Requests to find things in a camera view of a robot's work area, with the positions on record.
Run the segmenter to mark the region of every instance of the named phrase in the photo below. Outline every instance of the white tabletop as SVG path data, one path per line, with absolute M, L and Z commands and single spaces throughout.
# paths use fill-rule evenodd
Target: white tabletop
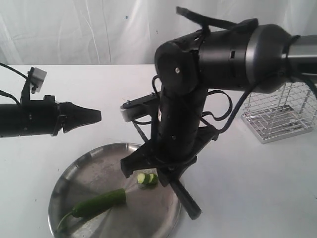
M 16 66 L 26 73 L 29 66 Z M 42 65 L 48 72 L 41 99 L 102 111 L 97 124 L 57 137 L 0 139 L 0 236 L 50 238 L 48 204 L 61 173 L 84 153 L 109 143 L 142 140 L 126 123 L 120 106 L 149 94 L 153 65 Z M 23 78 L 0 68 L 0 89 L 20 97 Z M 239 92 L 229 92 L 237 101 Z M 0 103 L 10 99 L 0 98 Z M 226 111 L 224 96 L 210 96 L 205 108 Z M 315 238 L 317 234 L 317 133 L 260 144 L 237 118 L 199 154 L 183 175 L 203 213 L 183 216 L 176 238 Z

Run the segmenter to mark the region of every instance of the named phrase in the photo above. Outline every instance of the metal plate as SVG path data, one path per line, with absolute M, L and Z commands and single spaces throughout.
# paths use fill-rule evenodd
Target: metal plate
M 159 184 L 145 189 L 136 183 L 140 171 L 125 178 L 120 169 L 120 159 L 138 147 L 129 143 L 99 147 L 66 169 L 55 185 L 49 205 L 49 225 L 54 237 L 165 238 L 171 234 L 181 210 L 171 187 Z M 76 203 L 118 188 L 126 190 L 126 205 L 113 207 L 88 221 L 68 218 L 67 229 L 56 234 L 59 221 Z

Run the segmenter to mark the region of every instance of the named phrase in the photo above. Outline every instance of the wire basket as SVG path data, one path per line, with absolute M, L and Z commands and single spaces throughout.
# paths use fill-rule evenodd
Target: wire basket
M 317 100 L 304 83 L 285 83 L 272 94 L 252 93 L 242 119 L 261 143 L 313 130 Z

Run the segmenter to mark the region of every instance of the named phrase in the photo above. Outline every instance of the white backdrop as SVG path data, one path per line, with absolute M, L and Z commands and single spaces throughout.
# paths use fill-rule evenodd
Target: white backdrop
M 317 34 L 316 0 L 0 0 L 7 64 L 153 63 L 163 42 L 198 26 L 177 5 L 235 22 L 257 17 L 291 34 Z

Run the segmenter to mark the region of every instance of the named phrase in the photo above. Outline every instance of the metal wire rack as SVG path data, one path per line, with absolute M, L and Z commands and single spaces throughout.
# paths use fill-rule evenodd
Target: metal wire rack
M 306 84 L 285 83 L 272 94 L 250 94 L 242 119 L 261 143 L 281 140 L 313 130 L 317 100 Z

